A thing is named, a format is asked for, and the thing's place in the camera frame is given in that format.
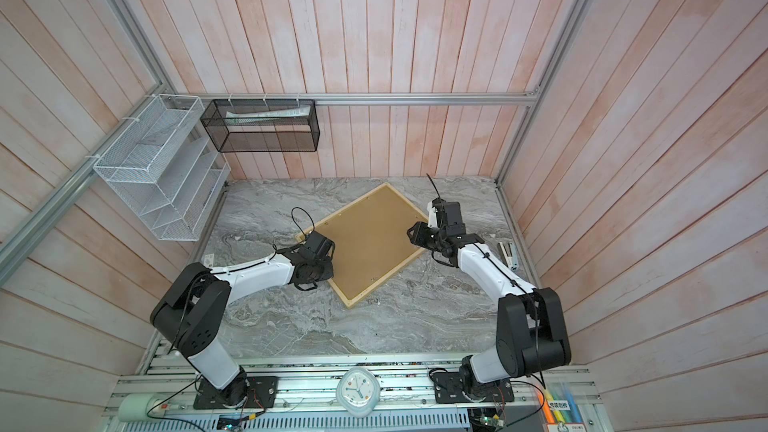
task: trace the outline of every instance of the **white robotic arm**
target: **white robotic arm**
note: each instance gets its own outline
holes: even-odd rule
[[[245,371],[218,338],[226,306],[277,285],[317,288],[318,282],[333,276],[333,249],[331,240],[312,232],[304,243],[275,250],[259,260],[214,268],[189,264],[160,300],[150,321],[200,372],[200,391],[211,403],[239,407],[249,384]]]
[[[498,301],[494,347],[462,362],[465,392],[482,397],[476,392],[486,390],[484,384],[568,364],[571,346],[558,295],[517,276],[482,238],[467,234],[458,202],[438,194],[427,209],[429,224],[417,222],[408,230],[411,243],[432,251],[438,263],[460,268]],[[435,258],[436,252],[448,261]]]
[[[429,224],[417,222],[408,230],[411,243],[432,251],[433,258],[440,253],[447,262],[437,262],[460,268],[498,300],[495,346],[462,362],[459,373],[465,392],[484,397],[484,386],[497,380],[570,362],[557,294],[521,279],[491,253],[482,238],[467,234],[458,202],[437,197],[428,209]],[[312,232],[304,243],[275,250],[259,260],[214,268],[195,263],[184,268],[150,321],[202,375],[200,408],[240,407],[252,389],[245,370],[218,338],[226,306],[278,285],[316,288],[317,282],[333,276],[334,247],[331,240]],[[312,288],[301,284],[312,284]]]

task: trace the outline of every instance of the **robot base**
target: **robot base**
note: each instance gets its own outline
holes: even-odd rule
[[[272,408],[277,393],[277,377],[246,377],[243,369],[223,390],[205,378],[200,382],[192,408],[196,410]]]
[[[432,380],[435,382],[435,401],[438,404],[463,404],[470,400],[483,402],[514,402],[514,392],[509,379],[494,380],[487,384],[476,384],[473,378],[468,376],[472,370],[459,372],[433,372]]]

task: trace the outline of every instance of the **black mounting plate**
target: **black mounting plate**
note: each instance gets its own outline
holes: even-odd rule
[[[206,381],[200,384],[200,389],[197,392],[197,397],[194,399],[194,405],[192,408],[195,410],[210,410],[210,409],[223,409],[226,408],[222,405],[221,401],[217,398],[218,390],[213,385]],[[248,391],[246,393],[245,408],[247,409],[260,409],[272,408],[275,405],[275,395],[277,394],[277,377],[274,376],[257,376],[248,377]]]
[[[464,379],[459,372],[432,372],[435,385],[435,401],[438,404],[460,404],[470,400],[464,394]],[[496,383],[484,384],[482,392],[485,395],[477,395],[475,390],[471,399],[482,399],[483,402],[514,402],[512,384],[509,380],[497,380]]]

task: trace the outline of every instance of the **clock face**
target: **clock face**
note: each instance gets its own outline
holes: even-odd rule
[[[366,374],[357,371],[347,375],[340,387],[342,398],[355,407],[368,404],[376,389]]]

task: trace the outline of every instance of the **black mesh basket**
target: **black mesh basket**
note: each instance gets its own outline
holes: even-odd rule
[[[305,106],[306,115],[279,116]],[[320,140],[315,101],[309,99],[216,99],[201,121],[219,152],[314,152]]]

